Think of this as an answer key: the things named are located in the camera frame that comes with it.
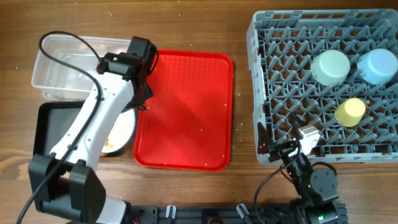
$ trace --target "yellow cup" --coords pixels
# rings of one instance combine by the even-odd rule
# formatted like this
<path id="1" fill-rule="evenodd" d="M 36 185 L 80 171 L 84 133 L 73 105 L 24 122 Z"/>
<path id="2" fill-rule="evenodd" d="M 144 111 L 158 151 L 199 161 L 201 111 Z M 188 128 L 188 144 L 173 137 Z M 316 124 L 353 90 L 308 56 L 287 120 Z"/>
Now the yellow cup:
<path id="1" fill-rule="evenodd" d="M 356 126 L 365 113 L 365 103 L 358 98 L 350 98 L 340 104 L 335 111 L 338 123 L 344 127 Z"/>

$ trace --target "plastic crate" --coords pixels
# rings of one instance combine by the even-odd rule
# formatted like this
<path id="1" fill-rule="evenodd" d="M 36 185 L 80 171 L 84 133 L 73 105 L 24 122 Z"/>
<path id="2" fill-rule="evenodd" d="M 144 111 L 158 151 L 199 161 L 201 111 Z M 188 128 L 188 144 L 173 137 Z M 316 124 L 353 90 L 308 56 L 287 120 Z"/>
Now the plastic crate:
<path id="1" fill-rule="evenodd" d="M 257 124 L 276 143 L 293 138 L 289 113 L 296 113 L 322 131 L 312 162 L 398 162 L 398 83 L 370 85 L 356 69 L 359 57 L 373 49 L 398 55 L 398 12 L 392 9 L 259 11 L 246 33 L 249 70 L 254 89 L 254 134 Z M 351 63 L 346 81 L 322 86 L 312 78 L 311 61 L 330 50 L 345 53 Z M 337 124 L 334 110 L 355 96 L 366 104 L 361 122 L 346 128 Z"/>

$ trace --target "wood grain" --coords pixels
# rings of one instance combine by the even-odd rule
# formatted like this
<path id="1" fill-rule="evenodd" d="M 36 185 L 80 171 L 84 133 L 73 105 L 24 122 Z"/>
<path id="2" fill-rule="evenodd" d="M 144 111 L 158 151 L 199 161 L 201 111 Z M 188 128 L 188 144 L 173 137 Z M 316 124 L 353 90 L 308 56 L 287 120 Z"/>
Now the wood grain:
<path id="1" fill-rule="evenodd" d="M 252 203 L 275 167 L 255 156 L 253 95 L 246 31 L 259 10 L 398 9 L 397 1 L 54 1 L 0 3 L 0 223 L 14 223 L 31 194 L 27 175 L 37 111 L 45 101 L 30 85 L 38 40 L 51 30 L 78 35 L 150 39 L 161 49 L 223 52 L 234 61 L 231 162 L 217 173 L 147 169 L 136 164 L 129 144 L 123 156 L 102 159 L 98 176 L 107 194 L 134 205 L 236 205 Z M 398 164 L 337 164 L 339 194 L 350 223 L 398 223 Z M 281 175 L 259 200 L 288 202 L 297 196 Z M 24 223 L 65 223 L 33 207 Z"/>

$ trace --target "clear plastic container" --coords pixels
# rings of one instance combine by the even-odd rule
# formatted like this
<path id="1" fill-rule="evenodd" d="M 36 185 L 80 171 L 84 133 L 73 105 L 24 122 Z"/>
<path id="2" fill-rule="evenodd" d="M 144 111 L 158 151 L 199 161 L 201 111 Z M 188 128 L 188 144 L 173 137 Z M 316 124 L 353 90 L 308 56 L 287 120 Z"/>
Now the clear plastic container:
<path id="1" fill-rule="evenodd" d="M 108 52 L 125 52 L 130 40 L 101 37 L 81 37 L 103 56 Z M 43 48 L 50 55 L 97 75 L 98 59 L 80 40 L 67 35 L 50 35 L 43 41 Z M 53 62 L 38 52 L 32 76 L 32 86 L 43 89 L 47 100 L 85 100 L 90 94 L 93 82 L 80 72 Z"/>

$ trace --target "round object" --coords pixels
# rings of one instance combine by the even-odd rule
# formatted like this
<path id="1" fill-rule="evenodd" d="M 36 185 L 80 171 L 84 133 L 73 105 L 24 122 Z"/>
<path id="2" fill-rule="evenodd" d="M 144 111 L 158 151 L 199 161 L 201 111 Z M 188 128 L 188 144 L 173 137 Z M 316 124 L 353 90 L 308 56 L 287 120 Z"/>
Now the round object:
<path id="1" fill-rule="evenodd" d="M 136 114 L 134 110 L 121 113 L 102 148 L 103 154 L 108 154 L 120 150 L 131 138 L 136 127 Z"/>
<path id="2" fill-rule="evenodd" d="M 327 50 L 311 63 L 314 79 L 325 86 L 337 86 L 346 80 L 350 69 L 348 57 L 338 50 Z"/>
<path id="3" fill-rule="evenodd" d="M 344 127 L 356 126 L 365 113 L 365 103 L 358 98 L 350 98 L 340 104 L 335 111 L 338 123 Z"/>
<path id="4" fill-rule="evenodd" d="M 375 49 L 362 55 L 357 63 L 362 78 L 370 84 L 385 84 L 398 71 L 397 57 L 386 49 Z"/>

